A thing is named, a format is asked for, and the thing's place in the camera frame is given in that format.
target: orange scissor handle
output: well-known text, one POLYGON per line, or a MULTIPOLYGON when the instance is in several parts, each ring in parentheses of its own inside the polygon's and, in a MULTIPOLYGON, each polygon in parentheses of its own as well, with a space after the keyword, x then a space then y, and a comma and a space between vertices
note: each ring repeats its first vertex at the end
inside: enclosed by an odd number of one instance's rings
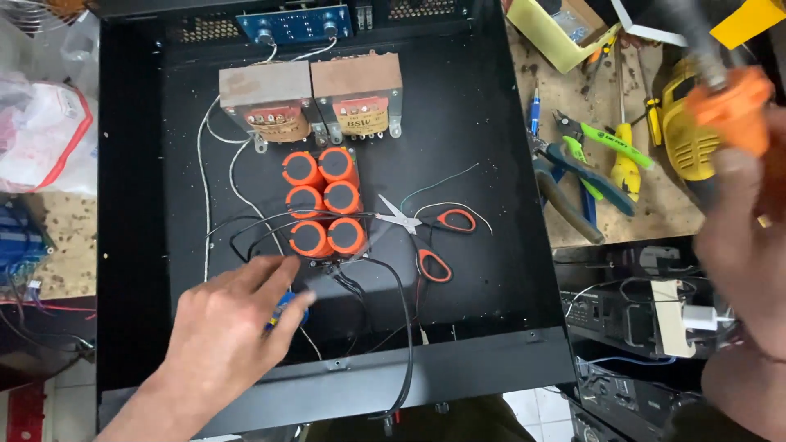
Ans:
POLYGON ((415 249, 417 250, 417 270, 429 281, 438 282, 438 283, 445 283, 453 279, 453 269, 450 268, 449 265, 443 260, 437 252, 435 252, 431 247, 426 244, 426 241, 423 241, 419 237, 415 235, 410 235, 412 237, 412 242, 415 244, 415 249), (436 276, 434 275, 435 272, 429 271, 426 266, 426 259, 432 258, 438 268, 436 270, 441 269, 440 272, 444 276, 436 276))
POLYGON ((696 124, 713 127, 726 144, 761 157, 769 148, 764 104, 774 86, 759 66, 730 69, 728 83, 716 93, 700 84, 688 94, 685 105, 695 116, 696 124))
POLYGON ((451 232, 457 232, 459 234, 470 234, 475 231, 477 228, 477 223, 475 222, 475 218, 472 215, 460 208, 452 208, 442 213, 442 215, 438 216, 430 216, 428 218, 420 218, 423 224, 428 224, 435 229, 442 229, 442 230, 449 230, 451 232), (455 223, 455 221, 451 221, 448 219, 450 215, 459 215, 461 218, 464 218, 467 221, 469 227, 459 226, 455 223))

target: white tile floor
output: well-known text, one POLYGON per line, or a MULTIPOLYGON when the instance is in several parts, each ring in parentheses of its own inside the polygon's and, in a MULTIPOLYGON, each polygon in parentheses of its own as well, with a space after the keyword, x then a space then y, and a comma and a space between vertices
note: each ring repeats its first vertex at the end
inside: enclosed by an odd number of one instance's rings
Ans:
MULTIPOLYGON (((47 399, 43 442, 87 442, 95 436, 95 365, 84 360, 53 381, 54 394, 47 399)), ((570 409, 561 395, 545 389, 503 395, 516 419, 537 442, 569 442, 573 436, 570 409)), ((5 401, 0 403, 3 410, 5 401)), ((0 429, 7 413, 0 412, 0 429)))
POLYGON ((522 390, 502 395, 516 419, 537 442, 570 442, 571 409, 562 395, 546 389, 522 390))

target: blue circuit board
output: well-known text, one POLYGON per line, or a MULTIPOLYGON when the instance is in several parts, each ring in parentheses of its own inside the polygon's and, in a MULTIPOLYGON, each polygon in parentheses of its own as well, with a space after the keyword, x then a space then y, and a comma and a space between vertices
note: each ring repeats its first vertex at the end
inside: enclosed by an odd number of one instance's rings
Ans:
POLYGON ((260 44, 327 41, 351 37, 347 5, 237 16, 248 38, 260 44))

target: hand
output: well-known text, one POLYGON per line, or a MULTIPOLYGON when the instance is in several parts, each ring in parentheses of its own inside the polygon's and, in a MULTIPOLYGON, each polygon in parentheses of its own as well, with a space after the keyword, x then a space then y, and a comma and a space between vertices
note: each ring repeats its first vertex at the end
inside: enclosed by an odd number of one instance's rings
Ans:
MULTIPOLYGON (((768 113, 773 145, 786 149, 786 109, 768 113)), ((716 290, 743 319, 759 349, 786 360, 786 226, 755 219, 762 163, 739 149, 713 157, 718 198, 696 238, 696 254, 716 290)))
POLYGON ((180 296, 169 349, 99 440, 188 440, 283 360, 315 300, 290 301, 265 325, 300 267, 294 257, 258 256, 180 296))

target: knob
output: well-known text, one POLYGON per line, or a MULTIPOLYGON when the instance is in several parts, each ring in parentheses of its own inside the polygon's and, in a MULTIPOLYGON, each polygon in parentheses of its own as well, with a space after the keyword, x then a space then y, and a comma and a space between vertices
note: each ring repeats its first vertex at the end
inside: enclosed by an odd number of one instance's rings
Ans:
POLYGON ((275 44, 275 39, 273 38, 273 32, 268 28, 259 29, 259 33, 256 36, 257 43, 264 43, 266 45, 272 46, 275 44))
POLYGON ((335 37, 339 31, 335 21, 326 21, 323 28, 325 29, 325 36, 327 36, 329 39, 335 37))

